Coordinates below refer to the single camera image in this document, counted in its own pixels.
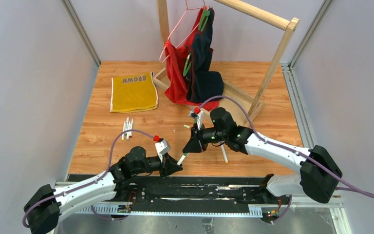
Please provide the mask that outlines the white pen green cap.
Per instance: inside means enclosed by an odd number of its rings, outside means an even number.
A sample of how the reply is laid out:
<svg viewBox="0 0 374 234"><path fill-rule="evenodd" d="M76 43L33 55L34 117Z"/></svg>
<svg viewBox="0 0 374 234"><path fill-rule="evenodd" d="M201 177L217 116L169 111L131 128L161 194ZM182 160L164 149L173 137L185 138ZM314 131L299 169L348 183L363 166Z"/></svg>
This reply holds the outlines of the white pen green cap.
<svg viewBox="0 0 374 234"><path fill-rule="evenodd" d="M179 158L179 160L177 161L177 165L178 166L181 166L181 164L183 163L183 161L185 160L185 158L187 157L188 153L183 153L182 156Z"/></svg>

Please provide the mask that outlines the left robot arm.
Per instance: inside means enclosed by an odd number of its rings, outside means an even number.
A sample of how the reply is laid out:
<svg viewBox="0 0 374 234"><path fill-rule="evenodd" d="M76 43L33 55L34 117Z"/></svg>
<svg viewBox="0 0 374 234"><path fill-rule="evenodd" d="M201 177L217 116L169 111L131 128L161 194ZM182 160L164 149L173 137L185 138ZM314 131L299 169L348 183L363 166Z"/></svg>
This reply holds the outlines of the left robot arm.
<svg viewBox="0 0 374 234"><path fill-rule="evenodd" d="M98 175L64 187L41 186L23 208L24 226L33 234L46 234L75 212L117 197L138 174L158 171L160 176L169 176L183 169L168 152L151 157L146 154L144 148L133 147Z"/></svg>

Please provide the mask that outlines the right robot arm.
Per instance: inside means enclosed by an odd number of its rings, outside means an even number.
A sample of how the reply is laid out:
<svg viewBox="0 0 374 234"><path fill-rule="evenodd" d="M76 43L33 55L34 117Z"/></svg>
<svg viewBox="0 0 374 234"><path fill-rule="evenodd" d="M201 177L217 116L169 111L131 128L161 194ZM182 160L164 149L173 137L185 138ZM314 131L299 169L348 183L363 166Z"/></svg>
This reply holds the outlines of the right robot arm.
<svg viewBox="0 0 374 234"><path fill-rule="evenodd" d="M235 152L262 156L295 172L287 176L266 176L265 188L270 194L305 194L319 203L330 201L343 173L324 147L315 145L309 149L271 139L250 127L237 125L230 112L222 107L210 112L213 127L207 128L202 122L203 114L199 108L189 112L194 123L184 154L202 153L209 144L220 143Z"/></svg>

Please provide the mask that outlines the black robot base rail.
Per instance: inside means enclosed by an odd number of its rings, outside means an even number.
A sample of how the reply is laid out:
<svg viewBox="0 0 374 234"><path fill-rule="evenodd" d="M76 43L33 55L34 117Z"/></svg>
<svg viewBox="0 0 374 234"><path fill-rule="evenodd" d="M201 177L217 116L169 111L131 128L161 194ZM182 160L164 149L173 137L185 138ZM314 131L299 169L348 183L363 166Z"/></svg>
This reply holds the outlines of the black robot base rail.
<svg viewBox="0 0 374 234"><path fill-rule="evenodd" d="M107 201L120 210L186 215L248 215L261 206L261 217L280 216L291 204L276 197L262 177L138 176Z"/></svg>

